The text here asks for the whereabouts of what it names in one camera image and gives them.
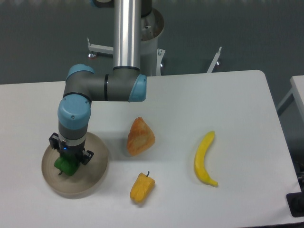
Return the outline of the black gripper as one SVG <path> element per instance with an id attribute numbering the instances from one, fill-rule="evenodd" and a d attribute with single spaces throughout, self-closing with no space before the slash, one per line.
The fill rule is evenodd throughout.
<path id="1" fill-rule="evenodd" d="M 60 155 L 73 155 L 83 165 L 87 165 L 94 156 L 92 151 L 85 150 L 85 141 L 86 135 L 75 140 L 65 138 L 57 133 L 53 133 L 49 137 L 49 143 L 53 150 L 57 150 Z"/>

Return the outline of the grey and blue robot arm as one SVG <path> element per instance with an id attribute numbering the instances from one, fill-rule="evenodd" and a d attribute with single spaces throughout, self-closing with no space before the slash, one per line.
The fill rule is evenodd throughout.
<path id="1" fill-rule="evenodd" d="M 93 152 L 85 140 L 93 101 L 141 102 L 146 98 L 147 77 L 140 72 L 141 18 L 152 11 L 150 0 L 114 1 L 113 73 L 97 75 L 86 65 L 70 68 L 59 104 L 58 133 L 49 141 L 62 162 L 86 165 Z"/>

